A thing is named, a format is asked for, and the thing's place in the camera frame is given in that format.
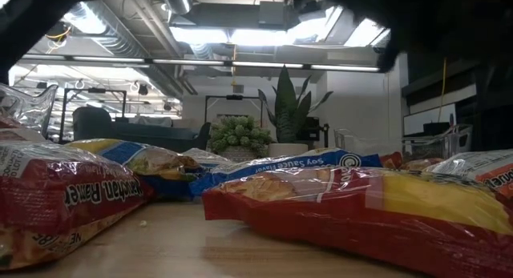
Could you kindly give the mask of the blue Maruchan noodle pack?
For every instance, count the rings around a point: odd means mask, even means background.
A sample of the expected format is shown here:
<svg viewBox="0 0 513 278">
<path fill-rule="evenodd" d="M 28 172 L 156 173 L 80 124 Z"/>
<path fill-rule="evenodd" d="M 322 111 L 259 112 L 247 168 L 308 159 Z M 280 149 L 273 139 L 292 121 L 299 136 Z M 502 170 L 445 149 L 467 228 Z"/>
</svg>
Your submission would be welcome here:
<svg viewBox="0 0 513 278">
<path fill-rule="evenodd" d="M 301 155 L 278 156 L 253 159 L 240 163 L 220 164 L 212 168 L 203 177 L 191 182 L 189 189 L 193 196 L 201 195 L 216 185 L 262 171 L 274 171 L 282 168 L 305 167 L 382 167 L 378 154 L 357 155 L 340 148 L 322 148 L 307 151 Z"/>
<path fill-rule="evenodd" d="M 201 150 L 199 148 L 191 148 L 182 152 L 182 155 L 193 158 L 201 167 L 212 169 L 218 166 L 229 166 L 233 161 L 226 159 L 220 155 L 213 154 L 209 151 Z"/>
<path fill-rule="evenodd" d="M 205 173 L 204 168 L 190 156 L 144 143 L 120 139 L 85 139 L 69 145 L 129 168 L 154 189 L 159 199 L 193 199 L 189 184 Z"/>
</svg>

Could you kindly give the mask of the red Maruchan noodle pack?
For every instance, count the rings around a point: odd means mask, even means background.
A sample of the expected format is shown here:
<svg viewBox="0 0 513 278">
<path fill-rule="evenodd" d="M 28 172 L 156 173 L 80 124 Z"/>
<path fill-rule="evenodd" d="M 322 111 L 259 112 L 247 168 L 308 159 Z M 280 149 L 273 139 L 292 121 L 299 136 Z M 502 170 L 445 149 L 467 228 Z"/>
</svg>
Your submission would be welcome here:
<svg viewBox="0 0 513 278">
<path fill-rule="evenodd" d="M 0 129 L 0 272 L 73 252 L 152 195 L 117 162 L 30 129 Z"/>
<path fill-rule="evenodd" d="M 513 278 L 513 200 L 454 175 L 282 168 L 202 195 L 207 220 L 337 248 L 443 278 Z"/>
<path fill-rule="evenodd" d="M 402 157 L 402 154 L 398 151 L 389 155 L 382 155 L 379 157 L 379 159 L 382 166 L 385 168 L 406 171 L 423 171 L 429 166 L 441 163 L 443 161 L 443 159 L 440 158 L 405 161 L 405 159 Z"/>
</svg>

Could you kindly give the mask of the clear plastic bin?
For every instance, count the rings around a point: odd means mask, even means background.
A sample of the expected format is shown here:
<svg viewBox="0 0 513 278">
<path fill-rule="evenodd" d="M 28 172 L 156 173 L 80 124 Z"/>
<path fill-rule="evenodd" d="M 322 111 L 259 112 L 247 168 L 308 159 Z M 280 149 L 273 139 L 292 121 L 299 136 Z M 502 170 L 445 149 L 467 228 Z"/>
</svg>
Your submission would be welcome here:
<svg viewBox="0 0 513 278">
<path fill-rule="evenodd" d="M 0 115 L 11 117 L 21 124 L 20 128 L 34 130 L 46 138 L 58 88 L 57 85 L 35 88 L 36 95 L 30 95 L 22 91 L 27 87 L 0 83 Z"/>
<path fill-rule="evenodd" d="M 380 156 L 399 152 L 404 162 L 417 159 L 449 159 L 460 152 L 471 150 L 472 126 L 459 124 L 434 136 L 412 136 L 403 138 L 366 139 L 357 137 L 352 131 L 334 131 L 336 147 L 359 155 Z"/>
</svg>

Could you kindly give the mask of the round green succulent plant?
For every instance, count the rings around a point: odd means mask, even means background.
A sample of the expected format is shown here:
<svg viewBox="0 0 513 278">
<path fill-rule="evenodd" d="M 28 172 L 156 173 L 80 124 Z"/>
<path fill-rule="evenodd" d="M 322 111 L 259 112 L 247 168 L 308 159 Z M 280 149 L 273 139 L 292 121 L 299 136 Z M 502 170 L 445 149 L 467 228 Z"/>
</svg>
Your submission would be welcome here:
<svg viewBox="0 0 513 278">
<path fill-rule="evenodd" d="M 259 126 L 252 116 L 222 116 L 212 125 L 208 147 L 215 153 L 230 147 L 241 147 L 256 155 L 263 155 L 273 142 L 270 131 Z"/>
</svg>

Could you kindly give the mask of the patterned grey plant pot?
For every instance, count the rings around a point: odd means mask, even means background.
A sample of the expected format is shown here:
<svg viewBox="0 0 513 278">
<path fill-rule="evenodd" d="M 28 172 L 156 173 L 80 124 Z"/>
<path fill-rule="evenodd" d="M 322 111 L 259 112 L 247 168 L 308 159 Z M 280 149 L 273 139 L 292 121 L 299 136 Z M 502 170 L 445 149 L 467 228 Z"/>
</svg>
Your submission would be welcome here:
<svg viewBox="0 0 513 278">
<path fill-rule="evenodd" d="M 257 153 L 242 146 L 229 146 L 220 152 L 219 155 L 233 161 L 234 163 L 242 163 L 257 159 Z"/>
</svg>

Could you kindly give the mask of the green snake plant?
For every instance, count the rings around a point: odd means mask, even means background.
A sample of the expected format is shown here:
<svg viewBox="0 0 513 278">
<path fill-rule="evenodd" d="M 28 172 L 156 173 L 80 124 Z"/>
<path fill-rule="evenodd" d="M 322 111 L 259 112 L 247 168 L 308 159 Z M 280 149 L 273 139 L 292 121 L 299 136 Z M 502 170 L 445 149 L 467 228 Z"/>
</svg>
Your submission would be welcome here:
<svg viewBox="0 0 513 278">
<path fill-rule="evenodd" d="M 274 111 L 271 111 L 265 93 L 262 90 L 257 91 L 258 99 L 268 113 L 269 122 L 276 128 L 278 143 L 298 143 L 297 135 L 305 125 L 308 114 L 324 104 L 333 93 L 328 91 L 312 105 L 312 93 L 306 92 L 309 80 L 310 76 L 305 79 L 300 94 L 296 96 L 288 69 L 283 66 L 277 86 L 273 88 L 275 93 Z"/>
</svg>

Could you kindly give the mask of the black equipment stand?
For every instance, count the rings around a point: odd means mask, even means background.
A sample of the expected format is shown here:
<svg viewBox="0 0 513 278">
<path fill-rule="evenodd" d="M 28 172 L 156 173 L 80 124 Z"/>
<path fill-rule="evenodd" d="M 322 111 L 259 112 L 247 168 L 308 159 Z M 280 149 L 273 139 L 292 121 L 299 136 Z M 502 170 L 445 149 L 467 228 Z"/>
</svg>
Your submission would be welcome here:
<svg viewBox="0 0 513 278">
<path fill-rule="evenodd" d="M 321 124 L 318 117 L 307 118 L 307 132 L 309 143 L 322 141 L 322 146 L 327 148 L 329 146 L 329 124 Z"/>
</svg>

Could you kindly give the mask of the long ceiling light bar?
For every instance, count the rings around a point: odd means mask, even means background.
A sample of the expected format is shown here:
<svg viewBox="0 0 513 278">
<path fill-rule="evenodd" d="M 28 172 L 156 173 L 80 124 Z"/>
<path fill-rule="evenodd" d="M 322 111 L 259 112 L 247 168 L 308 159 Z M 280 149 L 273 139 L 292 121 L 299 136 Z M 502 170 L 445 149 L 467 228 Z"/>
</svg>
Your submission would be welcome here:
<svg viewBox="0 0 513 278">
<path fill-rule="evenodd" d="M 77 63 L 97 63 L 112 66 L 226 66 L 226 67 L 251 67 L 251 68 L 282 68 L 301 71 L 344 71 L 344 72 L 378 72 L 375 66 L 332 65 L 290 62 L 251 62 L 232 60 L 199 60 L 184 58 L 118 58 L 102 56 L 78 56 L 63 54 L 25 54 L 18 63 L 53 63 L 57 65 L 71 65 Z"/>
</svg>

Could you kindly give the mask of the dark sofa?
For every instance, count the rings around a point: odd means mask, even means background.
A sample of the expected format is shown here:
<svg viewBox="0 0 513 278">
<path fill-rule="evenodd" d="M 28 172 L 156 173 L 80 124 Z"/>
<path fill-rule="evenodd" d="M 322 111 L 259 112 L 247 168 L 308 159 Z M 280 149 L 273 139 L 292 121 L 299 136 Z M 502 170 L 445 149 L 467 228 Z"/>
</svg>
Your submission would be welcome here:
<svg viewBox="0 0 513 278">
<path fill-rule="evenodd" d="M 121 139 L 146 143 L 175 152 L 207 148 L 211 123 L 198 133 L 187 128 L 161 127 L 113 121 L 107 111 L 98 107 L 80 107 L 73 112 L 74 140 Z"/>
</svg>

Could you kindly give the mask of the black metal frame stand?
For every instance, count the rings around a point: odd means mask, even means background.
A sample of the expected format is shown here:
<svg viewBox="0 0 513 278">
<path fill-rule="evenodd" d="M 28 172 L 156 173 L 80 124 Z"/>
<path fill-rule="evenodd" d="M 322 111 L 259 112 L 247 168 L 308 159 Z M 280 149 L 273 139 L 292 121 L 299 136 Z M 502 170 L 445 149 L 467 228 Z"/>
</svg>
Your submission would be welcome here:
<svg viewBox="0 0 513 278">
<path fill-rule="evenodd" d="M 260 101 L 259 97 L 255 96 L 243 96 L 243 95 L 206 95 L 204 100 L 204 123 L 208 122 L 208 109 L 210 106 L 213 106 L 215 103 L 208 104 L 209 99 L 226 99 L 226 100 L 233 100 L 233 101 L 241 101 L 244 99 L 250 99 L 250 100 L 258 100 Z M 260 111 L 260 126 L 263 126 L 263 109 L 264 106 L 263 102 L 261 102 L 261 105 L 259 107 L 256 107 Z"/>
<path fill-rule="evenodd" d="M 68 98 L 67 94 L 70 91 L 74 91 L 75 94 L 72 97 Z M 105 88 L 98 88 L 98 87 L 92 87 L 92 88 L 87 88 L 87 89 L 65 88 L 63 98 L 60 99 L 60 101 L 62 102 L 61 123 L 60 123 L 60 128 L 59 128 L 59 143 L 60 144 L 63 144 L 63 142 L 64 142 L 64 139 L 63 139 L 64 123 L 65 123 L 65 115 L 66 115 L 66 111 L 67 111 L 67 104 L 69 102 L 71 102 L 75 98 L 75 96 L 77 94 L 80 94 L 82 91 L 87 91 L 88 93 L 92 93 L 92 94 L 121 93 L 123 95 L 121 114 L 122 114 L 123 118 L 125 117 L 125 111 L 126 111 L 126 105 L 127 105 L 127 92 L 124 90 L 108 90 Z"/>
</svg>

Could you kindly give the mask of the white wall board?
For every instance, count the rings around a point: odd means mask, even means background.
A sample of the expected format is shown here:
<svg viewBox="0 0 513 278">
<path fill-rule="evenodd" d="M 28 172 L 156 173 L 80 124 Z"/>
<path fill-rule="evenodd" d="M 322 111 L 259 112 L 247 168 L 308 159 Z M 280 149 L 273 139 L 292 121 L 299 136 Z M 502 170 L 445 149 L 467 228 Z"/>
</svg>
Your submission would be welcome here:
<svg viewBox="0 0 513 278">
<path fill-rule="evenodd" d="M 423 125 L 427 123 L 449 123 L 450 113 L 454 114 L 456 122 L 456 106 L 454 103 L 406 115 L 403 118 L 403 134 L 412 135 L 423 132 Z"/>
</svg>

